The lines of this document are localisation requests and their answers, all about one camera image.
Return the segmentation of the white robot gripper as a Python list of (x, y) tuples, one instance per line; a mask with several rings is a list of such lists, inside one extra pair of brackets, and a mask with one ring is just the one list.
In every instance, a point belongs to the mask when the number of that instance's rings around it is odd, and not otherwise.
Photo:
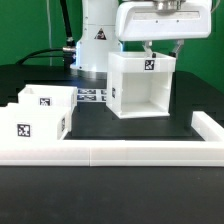
[(176, 40), (169, 53), (177, 57), (184, 46), (183, 39), (207, 38), (211, 33), (211, 0), (184, 0), (178, 9), (157, 8), (150, 1), (127, 1), (118, 7), (115, 31), (121, 41), (144, 41), (149, 58), (156, 53), (154, 40)]

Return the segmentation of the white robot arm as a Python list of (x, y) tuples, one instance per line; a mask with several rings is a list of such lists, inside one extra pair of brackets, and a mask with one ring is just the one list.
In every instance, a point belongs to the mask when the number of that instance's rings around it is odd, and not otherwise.
[(206, 38), (212, 0), (82, 0), (82, 36), (73, 72), (90, 79), (107, 76), (108, 54), (124, 42)]

